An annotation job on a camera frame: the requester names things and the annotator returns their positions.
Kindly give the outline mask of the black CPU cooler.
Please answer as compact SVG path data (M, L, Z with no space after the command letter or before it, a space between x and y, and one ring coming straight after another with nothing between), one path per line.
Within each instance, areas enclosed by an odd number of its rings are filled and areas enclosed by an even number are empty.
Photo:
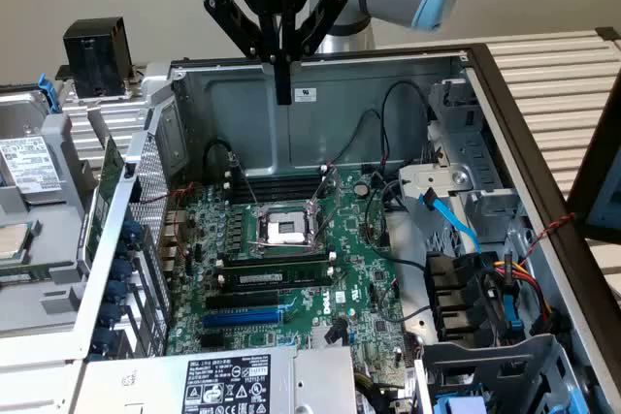
M63 43L79 98L126 92L133 65L122 16L76 20L64 33Z

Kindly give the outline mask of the blue expansion slot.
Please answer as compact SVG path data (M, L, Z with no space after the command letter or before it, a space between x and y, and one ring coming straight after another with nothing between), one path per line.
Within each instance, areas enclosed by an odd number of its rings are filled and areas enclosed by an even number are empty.
M205 329L271 325L280 323L283 314L277 306L222 310L204 315L202 324Z

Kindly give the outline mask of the thin metal locking lever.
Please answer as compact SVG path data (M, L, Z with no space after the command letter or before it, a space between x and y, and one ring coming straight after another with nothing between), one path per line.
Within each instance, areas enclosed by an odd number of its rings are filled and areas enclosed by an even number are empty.
M244 164L242 162L241 157L236 152L232 152L231 153L230 161L231 161L232 167L236 168L238 170L238 172L239 172L239 174L241 176L241 179L243 180L243 182L245 184L245 187L247 188L248 193L249 193L253 203L256 206L258 206L259 203L258 203L257 197L256 197L255 192L254 192L254 190L253 190L253 188L252 188L252 186L251 186L251 184L250 184L250 182L248 180L248 177L247 177L246 171L245 171L245 167L244 167Z

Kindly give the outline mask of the blue plastic disk carrier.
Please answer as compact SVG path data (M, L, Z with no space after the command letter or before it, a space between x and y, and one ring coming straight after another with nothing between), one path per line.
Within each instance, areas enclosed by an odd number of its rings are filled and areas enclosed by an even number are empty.
M44 93L48 100L49 109L52 113L61 113L58 95L54 83L49 80L45 73L42 73L37 82L38 88Z

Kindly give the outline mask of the silver metal bracket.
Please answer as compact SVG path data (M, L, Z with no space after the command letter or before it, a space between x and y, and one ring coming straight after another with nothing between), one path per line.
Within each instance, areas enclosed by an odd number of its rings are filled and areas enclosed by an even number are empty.
M461 164L449 164L446 167L440 164L408 165L399 170L399 179L402 182L404 205L410 213L423 208L419 197L425 195L429 188L447 206L450 205L451 197L474 189L469 171Z

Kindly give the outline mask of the long black expansion slot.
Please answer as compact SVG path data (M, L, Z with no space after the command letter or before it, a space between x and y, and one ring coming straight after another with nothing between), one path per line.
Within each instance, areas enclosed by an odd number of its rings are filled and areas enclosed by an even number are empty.
M278 291L259 291L251 293L219 294L206 297L206 310L233 310L254 307L278 306Z

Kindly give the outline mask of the silver CPU green edge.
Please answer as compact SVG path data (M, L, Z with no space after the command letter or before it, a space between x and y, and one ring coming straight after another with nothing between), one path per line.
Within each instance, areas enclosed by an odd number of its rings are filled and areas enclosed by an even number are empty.
M0 226L0 261L22 260L40 229L38 220Z

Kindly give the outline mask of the raised metal socket cover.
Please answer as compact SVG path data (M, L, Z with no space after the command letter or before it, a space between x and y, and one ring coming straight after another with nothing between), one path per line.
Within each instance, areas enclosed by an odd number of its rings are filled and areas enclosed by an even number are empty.
M322 238L340 208L341 198L341 176L336 167L329 168L313 196L307 201L313 243L318 243Z

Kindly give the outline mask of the green Dell motherboard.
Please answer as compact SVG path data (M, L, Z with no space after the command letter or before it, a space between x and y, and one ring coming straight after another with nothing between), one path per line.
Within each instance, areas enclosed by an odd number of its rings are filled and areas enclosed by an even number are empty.
M405 340L405 316L398 292L397 268L401 260L389 250L384 210L400 197L392 181L381 175L340 170L341 205L324 231L330 264L294 267L219 270L217 259L247 259L252 212L265 204L231 205L236 192L248 192L243 181L227 175L220 183L189 189L172 202L170 210L187 212L184 262L170 276L172 324L165 352L169 356L207 352L202 334L224 332L233 339L231 350L293 346L311 349L314 327L331 327L343 317L348 323L349 349L356 371L383 387L402 385L414 358ZM353 186L369 184L366 199L358 199ZM333 278L329 286L278 291L284 311L278 324L205 329L206 297L250 292L223 291L216 275L221 271L320 269Z

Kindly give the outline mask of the silver metal disk bay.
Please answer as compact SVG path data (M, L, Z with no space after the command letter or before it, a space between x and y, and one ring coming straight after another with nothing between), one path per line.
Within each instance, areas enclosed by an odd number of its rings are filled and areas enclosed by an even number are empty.
M465 223L480 244L503 244L520 199L504 174L504 162L495 159L496 142L472 85L464 79L434 83L429 105L436 118L439 159L451 171Z

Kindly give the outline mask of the silver hard disk white label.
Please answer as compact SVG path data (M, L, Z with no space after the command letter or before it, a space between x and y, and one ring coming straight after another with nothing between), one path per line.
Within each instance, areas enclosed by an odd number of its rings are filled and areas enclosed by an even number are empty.
M41 92L0 93L0 210L66 201L70 129L67 115L53 113Z

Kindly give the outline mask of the blue plastic latch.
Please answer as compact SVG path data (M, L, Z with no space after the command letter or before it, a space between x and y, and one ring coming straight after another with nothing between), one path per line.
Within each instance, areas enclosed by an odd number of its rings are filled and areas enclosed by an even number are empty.
M506 326L505 335L510 339L518 339L523 336L524 324L518 315L513 288L504 287L502 290L502 304L504 321Z

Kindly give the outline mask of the metal I/O port block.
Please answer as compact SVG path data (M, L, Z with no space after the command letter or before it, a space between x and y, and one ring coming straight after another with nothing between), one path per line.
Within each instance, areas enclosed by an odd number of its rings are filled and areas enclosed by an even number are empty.
M159 239L159 257L164 274L170 277L176 266L184 262L186 249L187 212L170 210Z

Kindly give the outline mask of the silver open PC case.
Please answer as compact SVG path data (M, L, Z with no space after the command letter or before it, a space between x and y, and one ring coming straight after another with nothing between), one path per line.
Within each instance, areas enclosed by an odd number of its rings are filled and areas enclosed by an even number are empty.
M421 210L404 205L399 170L440 164L434 83L470 82L504 162L520 207L501 245L479 243L465 223L457 197L445 205L429 188ZM401 260L398 292L405 340L414 358L402 385L383 387L353 367L357 414L494 414L480 394L432 401L422 365L426 345L438 340L425 286L430 252L459 257L489 253L480 285L490 304L496 344L510 346L540 334L556 337L567 353L590 414L621 414L621 299L604 278L587 239L567 208L572 183L556 170L573 170L587 134L544 130L545 115L528 115L543 96L520 98L496 54L483 45L378 50L321 56L294 74L291 104L281 106L273 80L244 59L155 63L125 83L120 96L79 98L71 78L58 87L73 122L80 157L100 167L103 150L87 117L98 108L124 166L72 328L0 338L0 414L74 414L88 364L170 357L170 277L159 257L159 239L172 202L194 187L227 175L324 175L329 168L381 175L400 200L384 210L389 250ZM124 220L139 222L141 243L120 239ZM114 350L91 350L93 331L113 259L128 259L133 273L111 330ZM513 288L523 336L510 339L502 304Z

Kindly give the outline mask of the grey plastic parts rack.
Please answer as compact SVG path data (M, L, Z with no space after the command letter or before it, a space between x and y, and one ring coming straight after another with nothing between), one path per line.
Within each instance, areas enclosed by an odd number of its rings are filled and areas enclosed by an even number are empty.
M0 85L0 93L39 91L33 84ZM55 86L62 109L58 87ZM63 155L67 163L68 179L64 203L34 206L24 213L6 213L0 210L0 226L38 220L39 235L32 239L22 260L0 261L0 266L19 264L50 264L69 262L51 272L52 280L0 284L0 338L66 331L73 327L78 315L86 280L90 273L84 262L84 237L93 194L99 184L107 137L111 136L98 108L89 106L87 117L103 150L103 159L97 169L80 157L71 123Z

